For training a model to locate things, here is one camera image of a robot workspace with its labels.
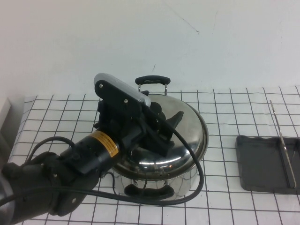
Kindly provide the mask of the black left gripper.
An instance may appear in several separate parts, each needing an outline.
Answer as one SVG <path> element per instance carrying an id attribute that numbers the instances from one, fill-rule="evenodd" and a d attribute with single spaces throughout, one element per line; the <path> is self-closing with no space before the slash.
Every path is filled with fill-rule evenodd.
<path id="1" fill-rule="evenodd" d="M 174 142 L 164 140 L 147 124 L 147 108 L 144 103 L 139 103 L 138 116 L 134 117 L 124 111 L 118 111 L 106 102 L 98 102 L 99 119 L 94 124 L 94 128 L 111 135 L 122 150 L 132 150 L 143 146 L 148 151 L 167 157 L 169 151 L 174 147 Z M 181 122 L 183 115 L 184 112 L 179 111 L 165 121 L 164 135 L 166 138 L 172 137 L 173 131 Z"/>

